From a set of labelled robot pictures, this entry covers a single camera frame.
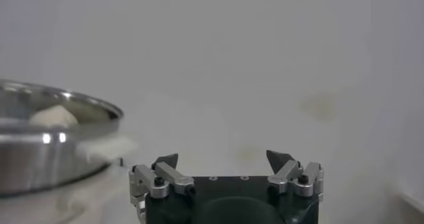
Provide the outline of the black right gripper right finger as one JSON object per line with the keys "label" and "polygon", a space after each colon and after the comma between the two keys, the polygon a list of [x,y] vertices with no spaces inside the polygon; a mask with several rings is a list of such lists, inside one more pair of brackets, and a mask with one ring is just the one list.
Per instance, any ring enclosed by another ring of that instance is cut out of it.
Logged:
{"label": "black right gripper right finger", "polygon": [[275,187],[279,194],[285,194],[289,189],[302,198],[317,197],[323,201],[324,169],[317,162],[310,162],[306,167],[295,160],[290,154],[267,150],[266,156],[273,174],[267,181]]}

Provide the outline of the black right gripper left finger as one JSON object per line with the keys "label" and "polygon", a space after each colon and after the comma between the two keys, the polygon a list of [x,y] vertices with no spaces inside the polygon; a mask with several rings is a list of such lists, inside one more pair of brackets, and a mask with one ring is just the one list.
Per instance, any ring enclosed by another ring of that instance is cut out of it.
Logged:
{"label": "black right gripper left finger", "polygon": [[140,223],[146,223],[146,198],[164,199],[170,190],[183,196],[195,195],[195,180],[176,170],[178,154],[160,156],[151,166],[134,165],[129,170],[130,202]]}

